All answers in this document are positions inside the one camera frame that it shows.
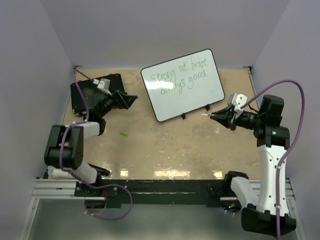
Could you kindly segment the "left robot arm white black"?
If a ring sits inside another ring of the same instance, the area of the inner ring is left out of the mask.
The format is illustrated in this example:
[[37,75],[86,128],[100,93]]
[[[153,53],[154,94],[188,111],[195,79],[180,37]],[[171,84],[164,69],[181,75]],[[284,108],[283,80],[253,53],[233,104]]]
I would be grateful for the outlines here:
[[129,109],[137,99],[136,95],[116,90],[89,109],[82,122],[53,125],[44,152],[45,164],[87,183],[86,191],[99,196],[104,184],[98,180],[97,169],[84,160],[84,139],[102,135],[106,128],[104,116],[113,109]]

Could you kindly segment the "white whiteboard with dark frame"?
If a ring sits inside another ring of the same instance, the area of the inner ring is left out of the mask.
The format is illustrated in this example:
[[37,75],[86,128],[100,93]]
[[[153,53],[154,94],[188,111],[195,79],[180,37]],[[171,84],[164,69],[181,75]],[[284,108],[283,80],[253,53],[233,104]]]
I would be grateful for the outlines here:
[[140,74],[159,123],[201,108],[208,110],[226,97],[209,48],[144,67]]

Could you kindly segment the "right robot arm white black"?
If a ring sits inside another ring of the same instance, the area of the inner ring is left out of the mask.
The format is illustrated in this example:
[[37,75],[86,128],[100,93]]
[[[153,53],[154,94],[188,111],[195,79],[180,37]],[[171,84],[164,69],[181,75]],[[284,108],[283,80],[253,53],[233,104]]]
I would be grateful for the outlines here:
[[256,194],[245,173],[229,171],[224,177],[223,192],[236,195],[241,205],[241,226],[244,231],[279,239],[293,232],[297,221],[290,217],[286,200],[286,157],[290,147],[290,131],[281,126],[285,102],[274,95],[264,95],[258,111],[245,111],[243,94],[232,94],[227,107],[209,115],[232,131],[237,127],[252,130],[261,160],[259,194]]

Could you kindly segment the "green marker cap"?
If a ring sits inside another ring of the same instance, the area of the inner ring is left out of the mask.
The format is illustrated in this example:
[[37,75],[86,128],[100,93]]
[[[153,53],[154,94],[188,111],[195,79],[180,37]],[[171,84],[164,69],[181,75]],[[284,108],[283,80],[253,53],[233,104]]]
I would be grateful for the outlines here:
[[127,133],[127,132],[121,131],[120,134],[123,135],[123,136],[128,136],[128,133]]

